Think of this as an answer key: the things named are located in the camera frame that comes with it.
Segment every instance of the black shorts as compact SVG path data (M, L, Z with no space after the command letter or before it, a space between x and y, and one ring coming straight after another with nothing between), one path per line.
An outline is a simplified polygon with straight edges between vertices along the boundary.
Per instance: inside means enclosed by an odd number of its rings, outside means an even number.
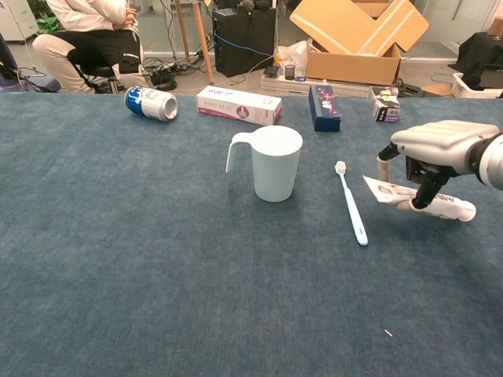
M75 47L67 56L74 65L111 67L118 64L120 73L138 73L140 39L134 31L59 31L52 35Z

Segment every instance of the toothpaste box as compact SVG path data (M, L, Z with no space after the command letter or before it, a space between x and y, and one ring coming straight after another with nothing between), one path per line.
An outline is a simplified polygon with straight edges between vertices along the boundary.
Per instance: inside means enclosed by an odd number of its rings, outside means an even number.
M197 94L197 111L272 126L281 116L281 99L207 86Z
M371 86L367 100L369 100L373 117L377 122L398 122L400 119L397 88Z
M336 96L330 85L311 85L309 88L309 107L314 130L318 132L338 132L340 112Z

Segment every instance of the blue and white can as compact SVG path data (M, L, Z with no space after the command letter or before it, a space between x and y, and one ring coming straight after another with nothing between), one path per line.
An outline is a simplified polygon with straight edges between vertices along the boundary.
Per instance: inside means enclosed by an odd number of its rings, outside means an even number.
M178 114L178 101L173 94L143 86L128 89L124 102L133 113L164 122Z

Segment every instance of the white jacket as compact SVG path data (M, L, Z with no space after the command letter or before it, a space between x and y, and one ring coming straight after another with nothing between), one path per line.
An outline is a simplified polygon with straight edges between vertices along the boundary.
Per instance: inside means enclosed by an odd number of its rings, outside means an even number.
M47 0L68 31L113 30L126 20L126 0ZM138 33L138 22L128 30Z

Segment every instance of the toothbrush handle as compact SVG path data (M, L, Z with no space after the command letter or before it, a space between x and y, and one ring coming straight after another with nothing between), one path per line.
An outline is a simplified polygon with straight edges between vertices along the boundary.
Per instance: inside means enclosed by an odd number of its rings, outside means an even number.
M365 228L363 227L362 218L360 218L358 208L356 207L356 203L354 202L353 194L351 193L350 189L346 188L344 189L344 195L346 196L347 209L349 210L349 215L351 217L351 223L353 224L356 240L360 245L366 246L369 243L369 240L367 239L367 233L365 232Z

